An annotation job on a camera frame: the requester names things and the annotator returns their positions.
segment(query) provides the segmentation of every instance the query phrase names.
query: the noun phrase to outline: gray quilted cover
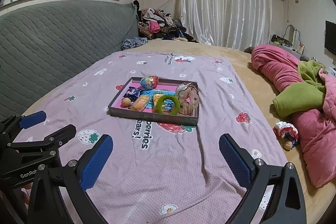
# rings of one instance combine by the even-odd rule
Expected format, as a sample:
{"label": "gray quilted cover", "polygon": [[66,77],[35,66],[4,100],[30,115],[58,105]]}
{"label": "gray quilted cover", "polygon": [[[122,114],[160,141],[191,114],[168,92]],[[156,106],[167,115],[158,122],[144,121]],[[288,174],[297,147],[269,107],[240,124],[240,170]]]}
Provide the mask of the gray quilted cover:
{"label": "gray quilted cover", "polygon": [[0,17],[0,119],[34,102],[137,37],[132,4],[63,0]]}

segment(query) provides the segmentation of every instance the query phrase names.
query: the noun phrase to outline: blue snack wrapper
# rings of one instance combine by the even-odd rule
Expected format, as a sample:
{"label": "blue snack wrapper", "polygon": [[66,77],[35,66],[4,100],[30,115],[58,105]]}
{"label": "blue snack wrapper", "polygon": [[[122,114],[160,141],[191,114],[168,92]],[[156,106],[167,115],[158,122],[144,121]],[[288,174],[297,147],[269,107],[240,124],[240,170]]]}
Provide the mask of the blue snack wrapper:
{"label": "blue snack wrapper", "polygon": [[130,86],[128,88],[128,91],[126,91],[124,98],[129,98],[131,101],[135,101],[140,96],[140,89],[134,88],[133,86]]}

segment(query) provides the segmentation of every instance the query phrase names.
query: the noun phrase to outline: snack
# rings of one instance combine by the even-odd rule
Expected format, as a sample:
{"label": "snack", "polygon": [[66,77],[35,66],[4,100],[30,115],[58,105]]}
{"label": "snack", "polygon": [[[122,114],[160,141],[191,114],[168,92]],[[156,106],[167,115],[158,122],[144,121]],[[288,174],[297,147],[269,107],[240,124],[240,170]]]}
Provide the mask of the snack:
{"label": "snack", "polygon": [[135,111],[143,111],[146,107],[146,105],[148,104],[150,100],[150,97],[146,94],[142,94],[139,96],[139,98],[133,103],[133,105],[131,106],[131,110],[135,110]]}
{"label": "snack", "polygon": [[131,99],[130,98],[124,98],[121,100],[121,105],[124,107],[128,107],[131,105]]}
{"label": "snack", "polygon": [[140,81],[140,85],[146,90],[155,89],[158,85],[159,78],[157,76],[144,77]]}
{"label": "snack", "polygon": [[124,97],[129,98],[131,101],[135,101],[136,99],[139,98],[140,92],[141,92],[140,89],[137,89],[137,88],[134,88],[134,87],[130,86],[128,88],[128,91],[126,91]]}
{"label": "snack", "polygon": [[163,96],[162,93],[154,93],[153,94],[153,105],[154,105],[154,109],[156,108],[156,104],[158,102],[158,100]]}

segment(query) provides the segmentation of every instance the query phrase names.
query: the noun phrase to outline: beige blanket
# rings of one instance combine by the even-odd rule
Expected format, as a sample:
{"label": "beige blanket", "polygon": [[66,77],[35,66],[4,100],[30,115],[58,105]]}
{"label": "beige blanket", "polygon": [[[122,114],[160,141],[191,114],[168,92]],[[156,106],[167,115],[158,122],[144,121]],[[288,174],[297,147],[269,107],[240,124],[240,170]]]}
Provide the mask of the beige blanket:
{"label": "beige blanket", "polygon": [[[129,51],[174,52],[183,55],[227,57],[230,59],[237,74],[253,96],[270,126],[274,127],[274,125],[279,121],[279,117],[272,105],[272,100],[277,95],[277,91],[268,80],[252,68],[250,54],[231,48],[208,46],[191,42],[160,40],[150,41],[139,48]],[[32,105],[25,112],[25,115],[35,112],[36,106],[47,98],[48,94]],[[295,164],[300,177],[306,203],[307,224],[316,224],[330,205],[330,202],[336,193],[336,180],[333,180],[332,182],[329,182],[323,187],[317,189],[309,182],[300,148],[294,148],[290,152],[285,151],[285,155],[288,161]]]}

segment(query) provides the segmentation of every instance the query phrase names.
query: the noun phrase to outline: blue gripper pad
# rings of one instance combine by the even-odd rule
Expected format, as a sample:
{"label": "blue gripper pad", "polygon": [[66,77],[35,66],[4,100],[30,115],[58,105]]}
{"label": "blue gripper pad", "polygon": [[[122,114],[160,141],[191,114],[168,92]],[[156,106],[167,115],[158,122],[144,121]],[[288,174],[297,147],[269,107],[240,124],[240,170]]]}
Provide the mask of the blue gripper pad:
{"label": "blue gripper pad", "polygon": [[229,165],[233,175],[236,177],[239,185],[249,189],[251,185],[251,170],[245,164],[238,151],[229,142],[226,134],[219,138],[219,150]]}
{"label": "blue gripper pad", "polygon": [[108,135],[103,136],[105,136],[104,141],[99,145],[93,156],[88,160],[87,164],[81,171],[81,187],[84,192],[94,186],[100,172],[107,162],[107,159],[112,153],[112,138]]}
{"label": "blue gripper pad", "polygon": [[44,111],[39,111],[39,112],[23,117],[21,121],[19,122],[19,126],[23,129],[27,129],[41,122],[44,122],[46,118],[47,118],[47,114],[45,114]]}

